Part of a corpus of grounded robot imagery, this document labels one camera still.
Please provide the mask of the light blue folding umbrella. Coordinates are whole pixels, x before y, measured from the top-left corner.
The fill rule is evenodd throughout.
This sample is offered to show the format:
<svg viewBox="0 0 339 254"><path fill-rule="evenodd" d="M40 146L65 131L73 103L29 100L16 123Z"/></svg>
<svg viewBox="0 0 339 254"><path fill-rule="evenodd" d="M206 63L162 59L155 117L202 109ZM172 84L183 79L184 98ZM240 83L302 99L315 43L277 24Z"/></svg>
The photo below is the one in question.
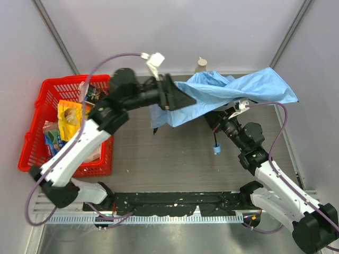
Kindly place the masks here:
<svg viewBox="0 0 339 254"><path fill-rule="evenodd" d="M176 81L175 85L197 103L180 110L162 110L158 105L149 107L151 128L164 124L180 126L210 111L239 99L256 103L296 103L298 98L292 88L270 67L234 78L224 77L216 71L197 72L187 81Z"/></svg>

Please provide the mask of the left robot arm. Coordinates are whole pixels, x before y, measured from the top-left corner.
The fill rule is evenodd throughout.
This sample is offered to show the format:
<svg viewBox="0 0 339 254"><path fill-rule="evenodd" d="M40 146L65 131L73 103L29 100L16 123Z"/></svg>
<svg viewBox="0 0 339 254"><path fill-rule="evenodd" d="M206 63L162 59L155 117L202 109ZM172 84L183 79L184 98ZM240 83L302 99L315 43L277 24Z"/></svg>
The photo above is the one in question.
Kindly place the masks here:
<svg viewBox="0 0 339 254"><path fill-rule="evenodd" d="M29 170L57 208L84 202L99 205L104 210L110 209L114 194L104 183L86 183L72 176L94 149L128 121L129 111L154 104L163 110L176 111L197 102L181 91L169 74L160 79L150 77L141 84L132 69L120 68L109 84L109 94L95 104L84 126L71 140L48 162L32 166Z"/></svg>

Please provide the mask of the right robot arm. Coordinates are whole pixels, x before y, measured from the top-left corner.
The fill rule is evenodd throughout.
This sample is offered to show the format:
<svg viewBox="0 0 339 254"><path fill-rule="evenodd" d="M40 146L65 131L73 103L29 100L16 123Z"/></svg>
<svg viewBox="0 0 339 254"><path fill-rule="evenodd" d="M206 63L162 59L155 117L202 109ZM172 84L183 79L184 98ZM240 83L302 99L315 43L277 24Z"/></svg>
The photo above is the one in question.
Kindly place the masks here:
<svg viewBox="0 0 339 254"><path fill-rule="evenodd" d="M262 146L260 124L241 125L234 108L212 111L204 118L213 133L223 132L240 150L240 164L256 181L240 188L245 199L281 223L304 253L316 253L338 240L338 213L295 184Z"/></svg>

